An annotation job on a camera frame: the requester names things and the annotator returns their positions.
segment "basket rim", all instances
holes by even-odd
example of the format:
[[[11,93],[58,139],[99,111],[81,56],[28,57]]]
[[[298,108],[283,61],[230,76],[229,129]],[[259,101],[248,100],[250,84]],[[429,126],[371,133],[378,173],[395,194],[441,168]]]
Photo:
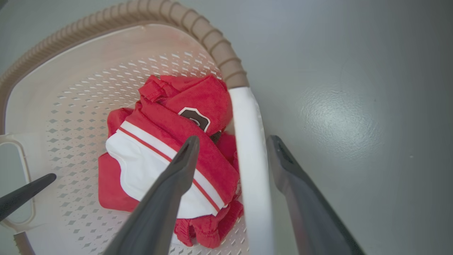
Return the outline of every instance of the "basket rim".
[[[241,60],[223,34],[193,9],[170,0],[134,0],[105,8],[48,36],[0,76],[0,135],[5,133],[8,99],[13,88],[37,67],[91,39],[137,25],[176,27],[197,40],[220,69],[229,89],[248,87]]]

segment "red stripe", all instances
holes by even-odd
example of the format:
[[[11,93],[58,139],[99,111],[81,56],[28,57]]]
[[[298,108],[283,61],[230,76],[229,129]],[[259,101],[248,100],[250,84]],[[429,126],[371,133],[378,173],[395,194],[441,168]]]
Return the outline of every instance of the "red stripe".
[[[132,134],[131,132],[125,130],[124,128],[122,127],[119,127],[118,128],[119,130],[121,130],[122,132],[126,133],[126,135],[134,138],[135,140],[139,141],[141,144],[145,145],[146,147],[150,148],[151,150],[153,150],[155,153],[161,155],[162,157],[164,157],[166,160],[170,161],[171,162],[171,158],[165,154],[163,154],[161,151],[159,151],[158,149],[154,148],[153,146],[151,146],[150,144],[148,144],[147,142],[143,141],[142,139],[138,138],[137,136],[135,136],[134,134]]]
[[[134,138],[135,140],[137,140],[138,142],[140,142],[141,144],[145,145],[146,147],[150,148],[152,151],[154,151],[155,153],[161,155],[162,157],[164,157],[166,160],[168,160],[169,162],[172,161],[172,159],[163,154],[161,151],[159,151],[158,149],[154,148],[153,146],[151,146],[149,143],[143,141],[142,139],[138,138],[136,135],[132,134],[131,132],[125,130],[124,128],[122,127],[119,127],[118,128],[119,130],[121,130],[122,132],[124,132],[126,135]],[[214,200],[212,200],[212,198],[206,193],[206,191],[201,187],[201,185],[194,179],[193,180],[193,184],[195,184],[195,186],[201,191],[201,193],[206,197],[206,199],[211,203],[211,205],[214,207],[214,209],[216,209],[217,212],[220,211],[220,208],[217,206],[217,204],[214,202]]]
[[[204,191],[204,189],[201,187],[201,185],[194,179],[193,183],[195,186],[201,191],[201,193],[206,197],[206,199],[211,203],[211,205],[216,209],[217,212],[220,211],[219,207],[214,203],[214,200],[211,199],[211,197]]]

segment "red fabric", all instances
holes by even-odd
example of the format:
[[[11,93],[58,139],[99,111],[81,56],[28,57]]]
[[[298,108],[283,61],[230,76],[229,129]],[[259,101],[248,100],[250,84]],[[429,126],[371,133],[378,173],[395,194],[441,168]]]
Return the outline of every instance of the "red fabric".
[[[222,156],[211,139],[192,121],[143,97],[135,105],[134,112],[126,118],[126,121],[153,134],[176,151],[190,136],[198,136],[200,153],[197,169],[214,186],[224,203],[227,204],[233,199],[239,173]]]
[[[109,116],[107,116],[107,127],[109,128],[108,137],[111,137],[116,133],[116,130],[121,126],[126,117],[132,114],[132,111],[134,110],[131,108],[120,108],[109,113]]]
[[[200,139],[197,169],[210,181],[228,207],[217,216],[177,219],[175,233],[187,246],[192,239],[208,248],[216,248],[243,214],[243,206],[236,200],[239,181],[236,141],[222,133],[215,145],[210,135],[223,130],[232,118],[232,108],[225,84],[213,76],[186,78],[151,76],[139,89],[140,101],[135,109],[111,111],[107,118],[109,137],[127,120],[157,137],[178,151],[191,135]],[[184,108],[196,108],[210,119],[206,133],[191,120],[179,116]],[[108,153],[99,157],[99,202],[108,209],[132,212],[137,200],[128,196],[120,184],[120,165]]]
[[[193,246],[192,239],[207,248],[217,248],[231,231],[236,220],[244,214],[243,205],[236,199],[222,208],[217,216],[206,215],[195,219],[177,219],[174,233],[183,244]]]
[[[230,135],[227,132],[223,132],[216,143],[217,148],[228,160],[230,164],[234,162],[234,153],[236,153],[236,138],[234,135]]]
[[[149,103],[158,103],[176,114],[185,107],[197,109],[211,121],[208,136],[226,127],[233,117],[227,86],[213,75],[187,81],[174,76],[161,76],[159,80],[152,75],[139,92]]]
[[[162,87],[170,85],[165,80],[175,79],[173,76],[161,76],[161,79],[164,81],[151,76],[139,89],[140,101],[135,104],[133,113],[126,121],[152,134],[176,151],[190,136],[198,136],[200,153],[197,169],[214,186],[223,202],[229,203],[236,193],[239,173],[209,138],[223,129],[232,118],[231,101],[225,84],[212,75],[191,79],[189,83],[178,79],[178,82],[172,82],[171,86],[185,90],[168,98],[168,93],[164,92]],[[206,133],[191,120],[178,115],[184,107],[196,108],[211,120]]]
[[[99,159],[99,203],[102,207],[120,211],[133,211],[138,201],[128,196],[121,188],[121,168],[118,161],[108,153]]]

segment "black logo patch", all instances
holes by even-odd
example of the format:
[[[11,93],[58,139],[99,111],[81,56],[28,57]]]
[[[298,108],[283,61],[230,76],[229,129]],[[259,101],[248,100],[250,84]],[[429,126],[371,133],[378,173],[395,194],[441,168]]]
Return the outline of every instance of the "black logo patch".
[[[196,108],[184,107],[178,114],[193,121],[204,132],[211,124],[211,120],[202,115]]]

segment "grey floor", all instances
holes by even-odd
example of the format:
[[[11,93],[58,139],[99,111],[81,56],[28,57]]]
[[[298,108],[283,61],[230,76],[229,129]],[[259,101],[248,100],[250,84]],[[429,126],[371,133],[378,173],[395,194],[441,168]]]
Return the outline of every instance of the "grey floor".
[[[0,73],[52,32],[118,2],[10,0],[0,10]],[[451,6],[181,2],[232,42],[265,131],[283,139],[367,254],[451,254]],[[294,252],[287,215],[277,232],[281,254]]]

